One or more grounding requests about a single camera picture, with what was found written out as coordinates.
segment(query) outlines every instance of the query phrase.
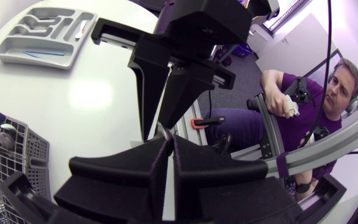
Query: white controller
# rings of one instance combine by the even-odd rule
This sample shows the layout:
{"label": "white controller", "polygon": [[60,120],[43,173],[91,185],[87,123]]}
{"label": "white controller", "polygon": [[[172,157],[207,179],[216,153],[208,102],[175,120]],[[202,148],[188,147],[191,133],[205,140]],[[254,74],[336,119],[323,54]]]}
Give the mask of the white controller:
{"label": "white controller", "polygon": [[310,136],[309,141],[305,144],[305,146],[314,143],[314,133]]}
{"label": "white controller", "polygon": [[290,110],[290,116],[293,117],[295,116],[299,116],[299,111],[298,111],[298,104],[295,102],[292,102],[290,96],[285,95],[285,101],[287,103],[288,109]]}

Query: man's arm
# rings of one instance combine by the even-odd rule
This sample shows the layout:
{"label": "man's arm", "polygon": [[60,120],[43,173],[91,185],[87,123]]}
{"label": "man's arm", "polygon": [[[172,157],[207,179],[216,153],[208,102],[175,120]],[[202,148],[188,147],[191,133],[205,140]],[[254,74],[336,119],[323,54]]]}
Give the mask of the man's arm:
{"label": "man's arm", "polygon": [[294,175],[296,185],[308,184],[311,182],[310,188],[307,192],[302,194],[295,192],[295,200],[297,202],[309,196],[317,186],[318,180],[312,178],[312,173],[312,170],[308,170]]}
{"label": "man's arm", "polygon": [[289,118],[290,110],[288,109],[285,95],[280,91],[283,76],[283,72],[266,70],[260,78],[260,86],[265,92],[267,110],[276,116],[283,116],[284,114],[286,118]]}

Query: man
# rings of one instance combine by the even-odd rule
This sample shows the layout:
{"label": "man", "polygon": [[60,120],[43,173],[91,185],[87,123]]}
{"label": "man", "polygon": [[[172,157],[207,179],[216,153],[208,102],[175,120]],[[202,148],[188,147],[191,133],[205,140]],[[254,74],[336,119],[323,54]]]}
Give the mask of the man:
{"label": "man", "polygon": [[[296,76],[276,70],[264,71],[260,85],[265,92],[265,104],[270,113],[277,115],[277,123],[282,136],[286,152],[298,148],[306,133],[313,125],[318,114],[323,95],[323,87],[310,79],[307,81],[312,102],[299,105],[299,116],[290,117],[284,92],[296,79]],[[341,59],[329,78],[326,96],[324,97],[323,113],[319,118],[319,125],[326,127],[330,133],[340,129],[341,114],[349,103],[358,97],[358,70],[348,59]],[[258,112],[235,108],[221,108],[213,110],[212,116],[226,116],[222,125],[205,129],[209,144],[216,143],[223,134],[231,133],[232,145],[238,149],[258,144],[262,139],[265,127]],[[312,170],[295,175],[296,186],[309,188],[305,193],[296,193],[300,200],[309,195],[316,187],[318,180],[332,171],[335,162],[330,163],[323,170],[313,173]]]}

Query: dish rack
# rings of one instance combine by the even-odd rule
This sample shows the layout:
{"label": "dish rack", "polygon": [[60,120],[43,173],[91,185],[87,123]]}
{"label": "dish rack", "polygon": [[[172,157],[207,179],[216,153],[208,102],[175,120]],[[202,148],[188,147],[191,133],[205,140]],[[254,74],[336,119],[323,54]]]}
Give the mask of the dish rack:
{"label": "dish rack", "polygon": [[[16,171],[21,171],[39,195],[51,200],[48,170],[49,142],[23,122],[6,117],[3,123],[13,125],[16,130],[0,128],[0,133],[6,133],[14,140],[10,149],[3,148],[0,143],[0,184]],[[10,205],[1,189],[0,222],[25,223]]]}
{"label": "dish rack", "polygon": [[35,7],[0,44],[0,60],[69,69],[96,17],[77,9]]}

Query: wire basket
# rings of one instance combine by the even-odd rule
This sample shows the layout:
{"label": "wire basket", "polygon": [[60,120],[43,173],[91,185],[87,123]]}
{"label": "wire basket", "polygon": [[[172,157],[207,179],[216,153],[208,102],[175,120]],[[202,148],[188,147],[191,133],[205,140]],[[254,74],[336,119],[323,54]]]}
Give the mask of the wire basket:
{"label": "wire basket", "polygon": [[[3,147],[0,142],[0,184],[16,171],[21,171],[39,195],[51,200],[48,170],[49,142],[18,120],[6,117],[3,123],[11,124],[16,130],[0,128],[0,134],[6,133],[13,139],[12,147],[9,149]],[[0,222],[25,223],[1,189]]]}

